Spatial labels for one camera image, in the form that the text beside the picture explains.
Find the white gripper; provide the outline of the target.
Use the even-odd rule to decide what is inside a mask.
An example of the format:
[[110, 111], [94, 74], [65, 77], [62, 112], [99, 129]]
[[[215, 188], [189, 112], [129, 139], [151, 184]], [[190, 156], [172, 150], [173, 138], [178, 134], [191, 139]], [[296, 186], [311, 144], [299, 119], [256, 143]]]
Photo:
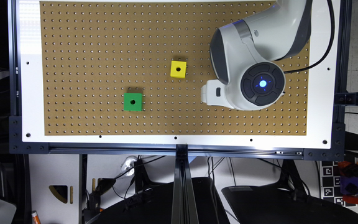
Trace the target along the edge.
[[209, 106], [233, 108], [226, 99], [225, 87], [219, 80], [208, 80], [201, 87], [201, 101]]

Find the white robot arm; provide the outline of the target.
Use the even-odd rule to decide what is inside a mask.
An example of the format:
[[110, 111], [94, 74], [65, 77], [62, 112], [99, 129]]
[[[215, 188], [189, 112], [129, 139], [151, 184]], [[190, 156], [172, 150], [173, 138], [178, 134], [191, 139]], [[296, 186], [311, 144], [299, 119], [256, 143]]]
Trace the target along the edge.
[[242, 111], [274, 104], [286, 82], [275, 61], [298, 54], [306, 45], [311, 8], [311, 0], [281, 0], [218, 28], [209, 46], [216, 79], [202, 87], [202, 102]]

